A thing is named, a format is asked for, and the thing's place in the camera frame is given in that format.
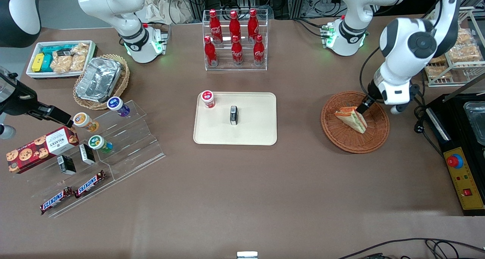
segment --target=control panel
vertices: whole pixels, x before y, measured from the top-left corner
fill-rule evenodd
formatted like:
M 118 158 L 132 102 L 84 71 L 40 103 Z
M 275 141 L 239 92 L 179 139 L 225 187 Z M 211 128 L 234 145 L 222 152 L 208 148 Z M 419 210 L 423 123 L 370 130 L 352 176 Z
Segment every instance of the control panel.
M 456 193 L 464 210 L 484 209 L 461 147 L 443 153 Z

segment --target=wicker basket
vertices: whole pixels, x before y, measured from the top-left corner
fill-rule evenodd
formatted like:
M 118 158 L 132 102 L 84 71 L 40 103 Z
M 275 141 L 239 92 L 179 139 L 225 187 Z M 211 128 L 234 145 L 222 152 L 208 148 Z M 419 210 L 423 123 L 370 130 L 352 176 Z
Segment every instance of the wicker basket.
M 113 55 L 113 54 L 107 54 L 107 55 L 102 55 L 99 56 L 101 58 L 107 58 L 107 59 L 113 59 L 115 61 L 118 61 L 121 63 L 122 70 L 121 70 L 121 76 L 118 79 L 118 82 L 116 83 L 116 86 L 114 87 L 114 93 L 112 96 L 121 96 L 123 91 L 128 87 L 128 80 L 130 79 L 130 69 L 128 69 L 128 65 L 125 61 L 125 59 L 119 55 Z M 106 103 L 98 103 L 94 101 L 89 101 L 89 100 L 84 100 L 79 98 L 76 95 L 76 87 L 78 86 L 79 82 L 84 76 L 84 72 L 81 73 L 79 76 L 78 80 L 76 81 L 76 84 L 74 85 L 74 100 L 76 100 L 76 103 L 78 103 L 80 106 L 88 108 L 88 109 L 93 109 L 95 111 L 100 111 L 103 109 L 107 109 L 108 107 L 106 106 Z
M 361 92 L 341 92 L 333 95 L 322 108 L 320 121 L 324 132 L 336 146 L 352 153 L 368 153 L 381 147 L 389 135 L 389 118 L 379 104 L 372 105 L 365 112 L 367 130 L 358 133 L 335 115 L 341 107 L 359 106 L 365 97 Z

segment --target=red bottle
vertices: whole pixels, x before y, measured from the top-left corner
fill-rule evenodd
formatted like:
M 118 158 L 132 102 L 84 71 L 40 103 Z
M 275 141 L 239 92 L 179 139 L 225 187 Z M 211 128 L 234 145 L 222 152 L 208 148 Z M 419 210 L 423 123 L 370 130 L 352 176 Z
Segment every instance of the red bottle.
M 255 66 L 263 66 L 264 64 L 264 44 L 263 44 L 263 36 L 258 34 L 256 35 L 256 43 L 253 48 L 254 54 L 254 65 Z
M 209 10 L 209 16 L 211 16 L 211 21 L 209 22 L 209 26 L 211 26 L 211 34 L 213 36 L 213 42 L 214 44 L 221 44 L 222 43 L 221 22 L 217 18 L 215 9 Z
M 204 37 L 204 52 L 206 53 L 207 65 L 215 67 L 219 64 L 217 61 L 217 54 L 215 53 L 215 46 L 211 42 L 211 37 L 206 35 Z
M 229 22 L 229 32 L 231 33 L 231 40 L 233 36 L 237 35 L 241 39 L 241 25 L 239 24 L 238 13 L 231 11 L 231 21 Z
M 256 9 L 249 10 L 249 21 L 247 22 L 247 33 L 248 38 L 247 40 L 249 43 L 254 44 L 256 40 L 256 36 L 260 33 L 260 23 L 256 18 Z
M 242 65 L 242 56 L 243 56 L 243 47 L 241 45 L 241 38 L 237 35 L 232 36 L 232 60 L 234 66 L 241 66 Z

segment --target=table surface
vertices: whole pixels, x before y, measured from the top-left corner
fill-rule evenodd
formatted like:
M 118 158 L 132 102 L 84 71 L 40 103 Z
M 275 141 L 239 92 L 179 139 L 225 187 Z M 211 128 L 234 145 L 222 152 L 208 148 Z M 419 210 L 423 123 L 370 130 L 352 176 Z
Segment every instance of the table surface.
M 376 17 L 365 45 L 351 57 L 323 50 L 293 21 L 271 21 L 268 71 L 206 72 L 200 25 L 174 26 L 167 54 L 137 64 L 114 29 L 43 30 L 39 41 L 93 40 L 98 54 L 128 61 L 123 99 L 147 112 L 147 124 L 167 157 L 76 209 L 40 216 L 29 173 L 0 171 L 0 254 L 7 258 L 337 258 L 385 240 L 437 237 L 483 247 L 485 219 L 463 217 L 447 168 L 414 133 L 414 104 L 389 113 L 390 134 L 377 151 L 353 155 L 324 135 L 320 111 L 342 90 L 360 90 L 358 73 L 394 17 Z M 371 80 L 382 56 L 364 70 Z M 39 100 L 70 114 L 89 112 L 72 97 L 75 79 L 22 82 Z M 203 90 L 272 92 L 278 141 L 270 147 L 198 145 L 192 140 L 196 98 Z M 450 89 L 427 89 L 427 100 Z M 0 154 L 58 126 L 9 116 L 17 128 Z M 429 256 L 422 242 L 367 252 Z M 477 256 L 460 249 L 461 256 Z

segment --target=sandwich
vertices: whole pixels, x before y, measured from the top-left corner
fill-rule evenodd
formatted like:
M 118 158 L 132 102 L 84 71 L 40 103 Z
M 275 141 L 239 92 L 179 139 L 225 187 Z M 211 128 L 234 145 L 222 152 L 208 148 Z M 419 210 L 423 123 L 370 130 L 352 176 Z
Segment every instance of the sandwich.
M 364 133 L 367 128 L 364 116 L 356 111 L 357 107 L 342 107 L 335 112 L 335 116 L 359 133 Z

